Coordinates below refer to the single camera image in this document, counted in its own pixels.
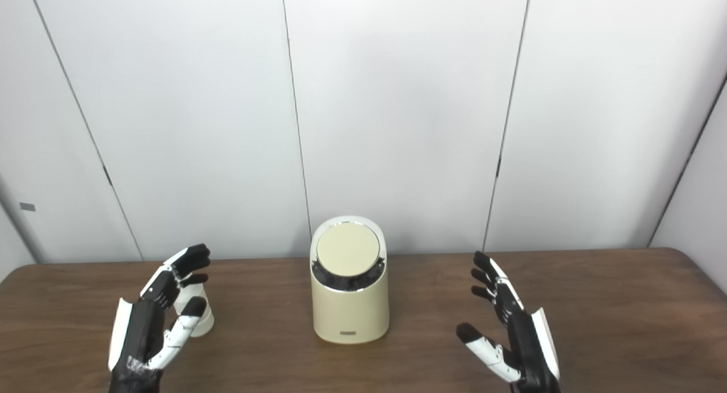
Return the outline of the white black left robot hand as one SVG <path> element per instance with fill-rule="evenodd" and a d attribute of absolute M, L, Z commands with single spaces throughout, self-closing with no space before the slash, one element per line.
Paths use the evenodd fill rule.
<path fill-rule="evenodd" d="M 190 338 L 207 335 L 215 315 L 200 269 L 210 266 L 204 243 L 180 250 L 156 269 L 134 303 L 120 298 L 107 369 L 109 392 L 159 392 L 164 370 Z"/>

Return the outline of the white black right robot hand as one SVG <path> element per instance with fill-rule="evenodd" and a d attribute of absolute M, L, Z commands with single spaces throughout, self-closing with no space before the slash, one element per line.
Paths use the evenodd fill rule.
<path fill-rule="evenodd" d="M 457 325 L 457 337 L 512 392 L 561 392 L 560 365 L 545 310 L 528 312 L 509 277 L 485 253 L 475 251 L 473 263 L 471 275 L 481 285 L 473 285 L 471 292 L 493 305 L 511 346 L 496 343 L 470 323 Z"/>

